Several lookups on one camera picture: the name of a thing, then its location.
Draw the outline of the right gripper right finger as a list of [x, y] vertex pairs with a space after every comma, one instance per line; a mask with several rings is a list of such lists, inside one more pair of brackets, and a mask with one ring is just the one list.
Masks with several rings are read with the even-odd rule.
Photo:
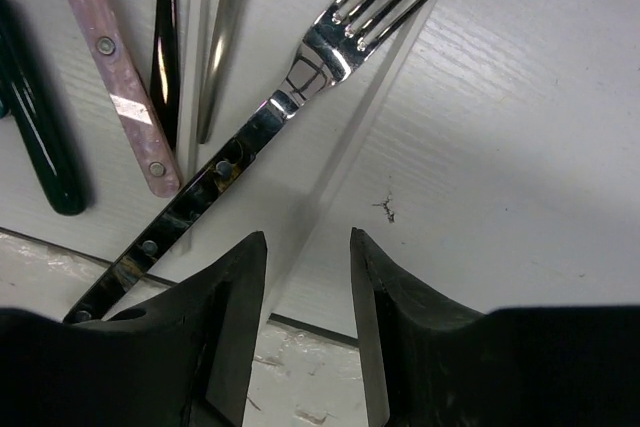
[[477, 312], [403, 269], [363, 230], [350, 269], [372, 426], [635, 426], [639, 309]]

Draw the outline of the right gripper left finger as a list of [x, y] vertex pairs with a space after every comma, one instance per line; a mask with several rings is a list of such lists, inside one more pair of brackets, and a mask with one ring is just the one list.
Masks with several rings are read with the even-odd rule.
[[1, 312], [5, 426], [238, 426], [266, 276], [254, 232], [172, 288], [107, 320]]

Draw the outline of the clear chopstick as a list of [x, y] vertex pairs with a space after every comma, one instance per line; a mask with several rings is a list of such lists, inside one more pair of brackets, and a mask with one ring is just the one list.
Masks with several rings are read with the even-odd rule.
[[277, 307], [289, 279], [317, 237], [329, 207], [432, 11], [429, 7], [425, 12], [415, 15], [407, 26], [399, 30], [391, 46], [383, 51], [383, 60], [329, 151], [327, 159], [320, 166], [310, 193], [296, 207], [292, 220], [285, 225], [283, 239], [277, 248], [269, 252], [267, 286], [260, 318], [262, 324], [267, 322]]

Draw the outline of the black fork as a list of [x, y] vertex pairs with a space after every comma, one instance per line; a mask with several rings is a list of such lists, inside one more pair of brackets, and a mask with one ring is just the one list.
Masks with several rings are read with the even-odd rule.
[[149, 95], [171, 150], [176, 148], [180, 59], [177, 0], [156, 0]]

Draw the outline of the silver fork tortoiseshell handle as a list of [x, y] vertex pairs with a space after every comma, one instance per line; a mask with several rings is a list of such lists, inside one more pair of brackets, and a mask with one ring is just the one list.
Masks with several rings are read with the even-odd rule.
[[280, 85], [65, 315], [99, 320], [188, 232], [311, 99], [349, 78], [430, 0], [332, 0], [309, 26]]

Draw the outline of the plain silver fork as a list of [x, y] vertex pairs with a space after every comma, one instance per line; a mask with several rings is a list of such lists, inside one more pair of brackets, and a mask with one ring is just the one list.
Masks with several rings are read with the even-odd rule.
[[222, 100], [227, 69], [234, 52], [246, 0], [219, 0], [210, 42], [207, 69], [198, 105], [197, 142], [209, 141], [218, 104]]

